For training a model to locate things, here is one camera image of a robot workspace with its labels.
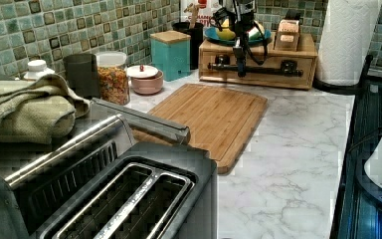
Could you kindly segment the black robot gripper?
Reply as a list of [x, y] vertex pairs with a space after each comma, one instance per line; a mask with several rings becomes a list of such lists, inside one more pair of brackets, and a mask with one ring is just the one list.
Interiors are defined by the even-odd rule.
[[221, 8], [212, 15], [214, 26], [222, 30], [223, 22], [229, 20], [229, 28], [236, 34], [235, 57], [239, 77], [246, 75], [246, 50], [249, 32], [256, 26], [255, 0], [219, 0]]

